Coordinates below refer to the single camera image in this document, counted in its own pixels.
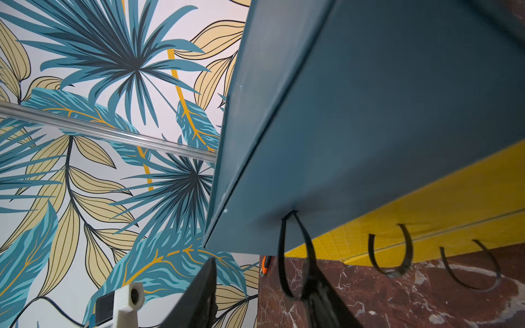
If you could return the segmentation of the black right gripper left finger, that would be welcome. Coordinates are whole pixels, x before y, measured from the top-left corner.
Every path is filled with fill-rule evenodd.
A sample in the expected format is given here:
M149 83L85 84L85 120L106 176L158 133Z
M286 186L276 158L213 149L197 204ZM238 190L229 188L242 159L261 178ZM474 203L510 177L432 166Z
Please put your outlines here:
M212 327L217 314L217 265L209 258L160 328Z

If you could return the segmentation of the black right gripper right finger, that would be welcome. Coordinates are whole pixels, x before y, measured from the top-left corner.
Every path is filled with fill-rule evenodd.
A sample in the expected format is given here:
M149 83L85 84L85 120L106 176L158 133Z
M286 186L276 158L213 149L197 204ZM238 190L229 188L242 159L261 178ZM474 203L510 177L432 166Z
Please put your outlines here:
M306 280L305 304L309 327L362 327L323 275Z

